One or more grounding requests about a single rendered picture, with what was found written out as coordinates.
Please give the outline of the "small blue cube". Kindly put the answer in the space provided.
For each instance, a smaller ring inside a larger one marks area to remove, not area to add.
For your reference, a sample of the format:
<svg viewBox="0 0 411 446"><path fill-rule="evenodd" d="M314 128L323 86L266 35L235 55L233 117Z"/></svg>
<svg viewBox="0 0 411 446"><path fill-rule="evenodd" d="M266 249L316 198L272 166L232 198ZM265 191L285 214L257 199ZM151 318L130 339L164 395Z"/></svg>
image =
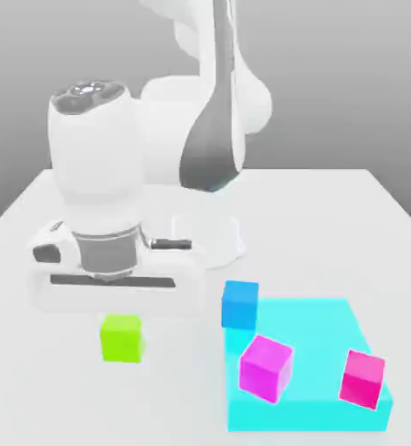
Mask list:
<svg viewBox="0 0 411 446"><path fill-rule="evenodd" d="M221 299L221 327L254 330L258 302L258 283L228 280Z"/></svg>

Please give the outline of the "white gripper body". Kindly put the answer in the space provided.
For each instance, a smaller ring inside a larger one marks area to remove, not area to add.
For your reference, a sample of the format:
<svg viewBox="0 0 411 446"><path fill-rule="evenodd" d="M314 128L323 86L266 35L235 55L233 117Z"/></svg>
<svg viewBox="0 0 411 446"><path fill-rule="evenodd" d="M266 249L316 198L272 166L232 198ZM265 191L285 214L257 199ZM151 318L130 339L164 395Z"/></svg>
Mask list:
<svg viewBox="0 0 411 446"><path fill-rule="evenodd" d="M106 281L56 265L30 269L34 305L55 313L196 313L203 307L204 269L157 264Z"/></svg>

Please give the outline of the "small pink cube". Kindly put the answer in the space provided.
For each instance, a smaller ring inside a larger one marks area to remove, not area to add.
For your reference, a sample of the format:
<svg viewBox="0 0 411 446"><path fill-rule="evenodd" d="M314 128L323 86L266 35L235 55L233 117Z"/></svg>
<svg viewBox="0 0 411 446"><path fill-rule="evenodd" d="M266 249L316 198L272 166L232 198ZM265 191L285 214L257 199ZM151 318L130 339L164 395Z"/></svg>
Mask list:
<svg viewBox="0 0 411 446"><path fill-rule="evenodd" d="M342 401L376 410L384 379L385 360L350 349L340 383Z"/></svg>

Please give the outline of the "large cyan box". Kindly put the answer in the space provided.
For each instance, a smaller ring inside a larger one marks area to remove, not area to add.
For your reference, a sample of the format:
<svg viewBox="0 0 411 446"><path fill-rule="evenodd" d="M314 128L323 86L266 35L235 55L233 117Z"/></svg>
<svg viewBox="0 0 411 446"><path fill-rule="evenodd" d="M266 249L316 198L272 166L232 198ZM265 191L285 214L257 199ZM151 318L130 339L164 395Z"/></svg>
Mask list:
<svg viewBox="0 0 411 446"><path fill-rule="evenodd" d="M393 407L387 386L375 410L339 398L349 350L370 348L344 299L261 299L256 332L293 348L292 378L276 404L239 389L239 358L253 333L226 328L227 428L231 432L381 432Z"/></svg>

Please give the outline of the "small magenta cube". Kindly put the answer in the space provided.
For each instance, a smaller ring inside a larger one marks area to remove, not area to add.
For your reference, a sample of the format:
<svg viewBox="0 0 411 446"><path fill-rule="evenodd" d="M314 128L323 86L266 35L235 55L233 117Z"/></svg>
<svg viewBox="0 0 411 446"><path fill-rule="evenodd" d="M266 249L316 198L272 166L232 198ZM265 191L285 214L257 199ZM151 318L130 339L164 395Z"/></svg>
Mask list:
<svg viewBox="0 0 411 446"><path fill-rule="evenodd" d="M277 404L290 382L294 350L257 334L239 358L239 388Z"/></svg>

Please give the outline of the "small green cube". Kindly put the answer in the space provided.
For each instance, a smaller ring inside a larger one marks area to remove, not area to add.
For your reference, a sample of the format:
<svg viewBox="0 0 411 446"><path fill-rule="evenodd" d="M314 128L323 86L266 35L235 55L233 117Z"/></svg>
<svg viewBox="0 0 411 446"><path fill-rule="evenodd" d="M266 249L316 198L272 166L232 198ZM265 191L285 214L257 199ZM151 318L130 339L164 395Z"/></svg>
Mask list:
<svg viewBox="0 0 411 446"><path fill-rule="evenodd" d="M142 361L145 341L142 335L142 321L137 315L106 315L99 335L105 361L129 363Z"/></svg>

